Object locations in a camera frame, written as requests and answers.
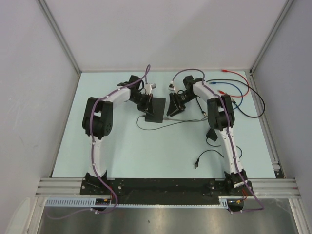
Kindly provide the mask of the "black network switch box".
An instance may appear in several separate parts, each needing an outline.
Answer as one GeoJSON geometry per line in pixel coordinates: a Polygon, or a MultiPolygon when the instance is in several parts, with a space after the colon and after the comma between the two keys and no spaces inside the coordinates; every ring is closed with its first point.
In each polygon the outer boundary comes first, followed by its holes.
{"type": "Polygon", "coordinates": [[[166,99],[160,97],[154,97],[152,99],[152,108],[154,114],[146,114],[145,122],[150,123],[163,123],[164,110],[165,110],[166,99]]]}

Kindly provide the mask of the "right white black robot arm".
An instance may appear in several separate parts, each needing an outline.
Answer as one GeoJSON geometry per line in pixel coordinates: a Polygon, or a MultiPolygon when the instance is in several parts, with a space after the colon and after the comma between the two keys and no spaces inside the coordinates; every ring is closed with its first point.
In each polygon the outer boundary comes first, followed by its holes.
{"type": "Polygon", "coordinates": [[[185,90],[181,93],[174,91],[170,83],[169,108],[167,116],[173,117],[185,110],[185,104],[201,98],[207,103],[207,120],[211,130],[220,142],[225,163],[225,191],[229,195],[237,195],[247,184],[248,177],[244,170],[234,141],[234,110],[229,95],[217,94],[202,78],[194,79],[186,76],[183,80],[185,90]]]}

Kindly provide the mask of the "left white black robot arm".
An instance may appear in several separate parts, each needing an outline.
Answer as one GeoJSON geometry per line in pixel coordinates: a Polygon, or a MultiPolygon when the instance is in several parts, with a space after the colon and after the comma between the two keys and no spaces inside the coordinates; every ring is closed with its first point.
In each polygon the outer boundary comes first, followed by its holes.
{"type": "Polygon", "coordinates": [[[143,79],[130,76],[127,82],[117,85],[117,88],[102,98],[90,97],[87,100],[82,120],[82,127],[87,136],[91,138],[91,164],[87,175],[96,178],[91,183],[91,190],[97,195],[104,194],[108,183],[101,179],[107,172],[108,166],[101,162],[100,149],[103,139],[113,128],[113,110],[120,104],[131,101],[137,109],[147,115],[153,116],[152,90],[154,83],[145,83],[140,88],[143,79]]]}

